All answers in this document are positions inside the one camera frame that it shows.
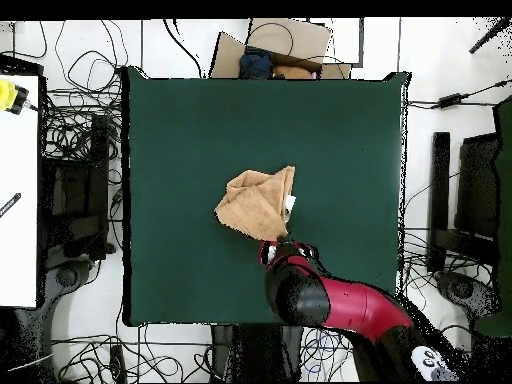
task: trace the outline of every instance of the towel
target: towel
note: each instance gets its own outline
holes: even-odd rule
[[[219,221],[256,240],[276,241],[288,234],[285,201],[291,195],[295,167],[277,174],[245,171],[228,182],[215,208]]]

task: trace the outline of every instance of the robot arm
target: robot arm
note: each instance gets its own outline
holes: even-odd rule
[[[441,355],[427,346],[394,299],[367,284],[331,276],[319,263],[315,248],[264,242],[261,263],[266,266],[267,300],[276,317],[288,325],[349,334],[357,345],[354,358],[358,373],[363,365],[371,364],[379,380],[458,379]]]

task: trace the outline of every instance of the white floor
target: white floor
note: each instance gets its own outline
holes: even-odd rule
[[[323,18],[328,26],[331,18]],[[353,22],[334,18],[335,43],[338,58],[354,62],[357,53],[358,33]],[[121,36],[108,21],[118,62],[141,66],[141,24],[140,21],[115,21],[122,30],[128,52],[124,53]],[[45,66],[48,88],[69,88],[55,53],[55,42],[61,31],[62,22],[43,22],[48,52],[39,60]],[[185,46],[198,56],[201,68],[208,73],[213,49],[219,31],[225,31],[240,40],[245,40],[247,20],[179,20],[178,26]],[[364,25],[364,66],[353,69],[353,79],[382,79],[390,72],[408,71],[412,73],[409,87],[410,101],[431,101],[453,93],[473,92],[485,88],[502,79],[511,78],[510,43],[504,43],[504,37],[510,32],[497,37],[484,45],[474,55],[469,49],[486,31],[483,18],[365,18]],[[76,58],[86,50],[96,49],[112,59],[112,50],[107,33],[99,21],[69,21],[62,32],[57,51],[62,58],[65,69],[72,66]],[[0,51],[11,50],[12,38],[8,33],[0,32]],[[16,34],[16,51],[40,55],[43,52],[43,40],[38,22],[19,23]],[[143,45],[144,71],[150,77],[197,77],[197,69],[192,60],[170,39],[161,20],[144,22]],[[87,63],[72,71],[75,80],[85,82],[90,68],[91,57]],[[97,64],[91,77],[91,85],[104,84],[110,77],[111,70]],[[512,94],[512,86],[496,88],[474,96],[468,101],[497,103]],[[457,106],[444,111],[423,110],[409,107],[408,115],[408,163],[406,199],[429,184],[430,145],[432,134],[436,131],[451,133],[451,170],[457,171],[458,151],[465,137],[494,131],[492,109],[490,106]],[[455,208],[455,190],[457,178],[451,179],[450,222],[453,223]],[[416,197],[407,208],[406,227],[424,228],[427,226],[428,190]],[[425,239],[425,231],[410,231],[411,234]],[[113,234],[109,241],[115,244]],[[424,270],[417,269],[424,275]],[[115,334],[116,316],[119,311],[122,294],[122,254],[109,256],[101,267],[98,279],[90,285],[61,300],[53,323],[53,339],[88,337],[91,335]],[[410,297],[438,328],[458,323],[467,325],[462,310],[444,301],[436,289],[425,286],[419,290],[409,290]],[[137,342],[137,329],[119,325],[123,340]],[[449,340],[457,346],[469,347],[470,340],[463,330],[453,329],[446,333]],[[304,343],[310,342],[311,336]],[[195,343],[196,345],[151,345],[155,356],[173,356],[183,366],[185,374],[196,368],[194,354],[202,354],[211,341],[210,329],[203,325],[151,325],[147,340],[163,343]],[[83,344],[59,344],[54,348],[55,365],[65,365],[78,352]],[[145,345],[141,353],[148,355]],[[101,351],[102,359],[108,362],[108,353]],[[127,366],[137,364],[136,357],[125,352]],[[333,376],[333,381],[357,381],[350,354],[338,351],[326,361],[313,358],[303,370],[304,381],[322,381],[331,370],[342,365]],[[160,364],[162,371],[173,373],[176,365],[172,361]],[[141,373],[148,370],[141,366]],[[69,371],[69,377],[81,377],[84,373],[79,367]],[[169,377],[169,381],[179,381],[180,373]],[[207,381],[206,373],[193,374],[189,382]],[[154,372],[141,377],[141,382],[159,382],[161,379]]]

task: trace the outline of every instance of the green table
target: green table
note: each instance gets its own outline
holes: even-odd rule
[[[213,212],[247,169],[295,166],[292,236],[333,274],[394,292],[408,79],[150,80],[123,68],[124,322],[275,322],[259,243]]]

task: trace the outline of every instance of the white table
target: white table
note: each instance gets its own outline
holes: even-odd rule
[[[0,75],[29,90],[38,104],[38,77]],[[18,202],[0,218],[0,306],[36,307],[38,114],[0,112],[0,208]]]

